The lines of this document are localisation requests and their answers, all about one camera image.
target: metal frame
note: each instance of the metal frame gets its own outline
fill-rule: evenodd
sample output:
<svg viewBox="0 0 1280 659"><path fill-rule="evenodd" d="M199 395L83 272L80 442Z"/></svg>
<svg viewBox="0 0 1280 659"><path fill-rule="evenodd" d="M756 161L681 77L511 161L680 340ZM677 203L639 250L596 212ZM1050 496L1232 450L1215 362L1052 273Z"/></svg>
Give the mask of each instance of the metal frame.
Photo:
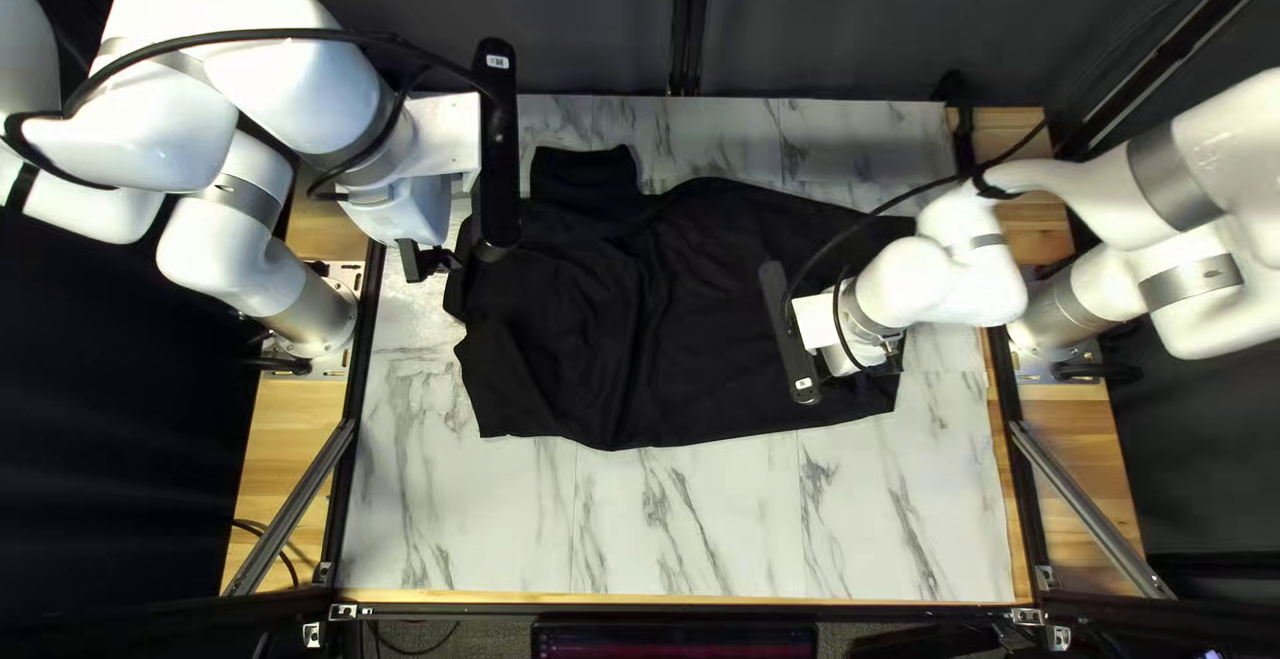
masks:
<svg viewBox="0 0 1280 659"><path fill-rule="evenodd" d="M695 97L701 92L705 28L707 0L672 0L668 97Z"/></svg>
<svg viewBox="0 0 1280 659"><path fill-rule="evenodd" d="M1060 159L1080 159L1155 93L1165 81L1208 44L1219 29L1253 0L1202 0L1174 29L1120 79L1057 150Z"/></svg>

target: metal band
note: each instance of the metal band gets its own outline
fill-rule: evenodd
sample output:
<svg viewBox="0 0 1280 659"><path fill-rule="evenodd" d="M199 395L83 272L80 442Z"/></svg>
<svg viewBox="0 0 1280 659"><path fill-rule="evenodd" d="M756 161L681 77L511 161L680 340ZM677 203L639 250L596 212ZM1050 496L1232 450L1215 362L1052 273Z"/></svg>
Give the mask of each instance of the metal band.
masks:
<svg viewBox="0 0 1280 659"><path fill-rule="evenodd" d="M302 293L284 311L269 317L253 317L287 340L284 351L314 360L342 348L356 326L356 305L329 287L320 275L307 270Z"/></svg>
<svg viewBox="0 0 1280 659"><path fill-rule="evenodd" d="M358 150L364 150L364 147L358 147ZM399 122L392 131L390 137L387 138L387 142L383 143L381 151L378 156L358 169L353 169L335 177L334 182L349 189L360 189L381 182L387 179L388 175L394 173L397 168L404 164L404 160L410 156L412 150L413 120L410 119L407 111L401 111ZM326 165L321 169L329 169L329 166L332 165Z"/></svg>
<svg viewBox="0 0 1280 659"><path fill-rule="evenodd" d="M189 192L187 197L230 207L262 223L266 229L275 229L275 221L280 219L280 202L270 192L229 174L219 174L212 184L200 192Z"/></svg>
<svg viewBox="0 0 1280 659"><path fill-rule="evenodd" d="M1178 151L1170 123L1133 138L1125 152L1138 189L1169 226L1187 232L1222 216Z"/></svg>
<svg viewBox="0 0 1280 659"><path fill-rule="evenodd" d="M867 312L858 303L858 292L855 290L858 283L850 280L847 287L849 289L841 292L840 296L840 314L842 316L847 315L847 319L854 322L854 334L858 335L858 339L879 344L886 339L892 339L902 334L904 328L884 326L868 317Z"/></svg>
<svg viewBox="0 0 1280 659"><path fill-rule="evenodd" d="M1096 337L1120 322L1105 320L1091 312L1071 288L1068 267L1036 288L1027 302L1027 312L1018 319L1029 337L1029 347L1019 347L1038 357L1064 360L1060 351Z"/></svg>
<svg viewBox="0 0 1280 659"><path fill-rule="evenodd" d="M1219 255L1148 276L1138 283L1138 292L1147 302L1147 311L1155 312L1188 297L1239 284L1244 284L1244 278L1235 260L1230 255Z"/></svg>
<svg viewBox="0 0 1280 659"><path fill-rule="evenodd" d="M142 46L146 46L146 44L140 45L138 42L131 41L128 37L109 37L97 46L97 56L128 55L133 50L140 50ZM200 61L182 51L174 50L166 55L151 58L150 61L154 61L157 65L165 65L174 72L180 72L189 78L195 78L197 82L214 87L214 82L211 82L209 75L205 74L205 61Z"/></svg>
<svg viewBox="0 0 1280 659"><path fill-rule="evenodd" d="M1005 239L1004 234L979 234L978 237L970 237L968 241L959 244L943 247L943 250L946 250L947 255L955 257L956 255L961 255L969 250L992 247L995 244L1009 244L1009 241Z"/></svg>

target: vertical metal pole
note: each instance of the vertical metal pole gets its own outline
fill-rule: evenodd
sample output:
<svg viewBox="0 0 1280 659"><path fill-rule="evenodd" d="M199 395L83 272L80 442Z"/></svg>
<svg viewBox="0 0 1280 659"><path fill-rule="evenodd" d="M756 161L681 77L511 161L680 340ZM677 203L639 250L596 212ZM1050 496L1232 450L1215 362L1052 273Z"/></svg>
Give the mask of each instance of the vertical metal pole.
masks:
<svg viewBox="0 0 1280 659"><path fill-rule="evenodd" d="M671 70L667 95L698 95L703 72L703 35L707 27L707 0L672 0Z"/></svg>

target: marble tile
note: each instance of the marble tile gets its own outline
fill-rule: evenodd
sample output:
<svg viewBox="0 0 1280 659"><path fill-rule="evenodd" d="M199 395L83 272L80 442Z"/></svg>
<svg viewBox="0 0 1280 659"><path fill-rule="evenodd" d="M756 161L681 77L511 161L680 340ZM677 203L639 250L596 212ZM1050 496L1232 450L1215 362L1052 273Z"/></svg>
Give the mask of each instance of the marble tile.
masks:
<svg viewBox="0 0 1280 659"><path fill-rule="evenodd" d="M631 146L653 195L698 177L781 182L777 100L599 97L591 141Z"/></svg>
<svg viewBox="0 0 1280 659"><path fill-rule="evenodd" d="M782 177L805 197L865 212L955 171L943 105L781 100L778 110ZM914 216L928 197L886 214Z"/></svg>
<svg viewBox="0 0 1280 659"><path fill-rule="evenodd" d="M795 433L579 449L573 591L800 596Z"/></svg>
<svg viewBox="0 0 1280 659"><path fill-rule="evenodd" d="M987 369L978 328L918 324L906 331L904 371L980 372Z"/></svg>
<svg viewBox="0 0 1280 659"><path fill-rule="evenodd" d="M797 433L809 596L1012 600L984 383L908 372L892 415Z"/></svg>
<svg viewBox="0 0 1280 659"><path fill-rule="evenodd" d="M782 105L521 97L524 174L539 143L628 143L649 192L721 175L828 201L841 201L844 183L842 201L858 205L916 180L884 147L936 141L920 151L950 168L948 138L928 139L933 106L900 107L905 119L895 119L877 102ZM780 123L790 123L787 142ZM869 165L841 150L867 146ZM933 179L927 170L920 180ZM449 246L468 212L456 198ZM479 438L453 356L465 328L440 307L443 289L406 284L388 252L340 585L1011 600L977 330L914 328L891 415L605 453L554 438Z"/></svg>
<svg viewBox="0 0 1280 659"><path fill-rule="evenodd" d="M454 201L449 246L468 212ZM388 251L338 581L568 591L577 445L479 436L443 290Z"/></svg>
<svg viewBox="0 0 1280 659"><path fill-rule="evenodd" d="M520 95L520 196L529 197L529 169L536 147L586 151L591 146L595 97L590 95Z"/></svg>

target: black cloth backdrop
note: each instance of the black cloth backdrop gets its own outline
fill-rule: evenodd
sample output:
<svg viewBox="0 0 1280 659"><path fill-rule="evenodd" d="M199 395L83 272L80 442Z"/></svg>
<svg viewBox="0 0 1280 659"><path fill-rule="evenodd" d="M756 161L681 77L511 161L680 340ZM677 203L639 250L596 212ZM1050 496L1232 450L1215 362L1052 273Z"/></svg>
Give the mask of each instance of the black cloth backdrop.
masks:
<svg viewBox="0 0 1280 659"><path fill-rule="evenodd" d="M641 196L625 147L539 148L521 244L468 256L445 308L467 325L454 352L483 436L567 436L598 449L671 447L822 426L888 412L896 377L832 380L791 401L759 283L795 273L864 215L731 182ZM803 289L855 270L914 221L879 218Z"/></svg>
<svg viewBox="0 0 1280 659"><path fill-rule="evenodd" d="M65 95L110 0L38 1ZM115 247L0 209L0 627L221 589L253 328L160 275L163 226Z"/></svg>

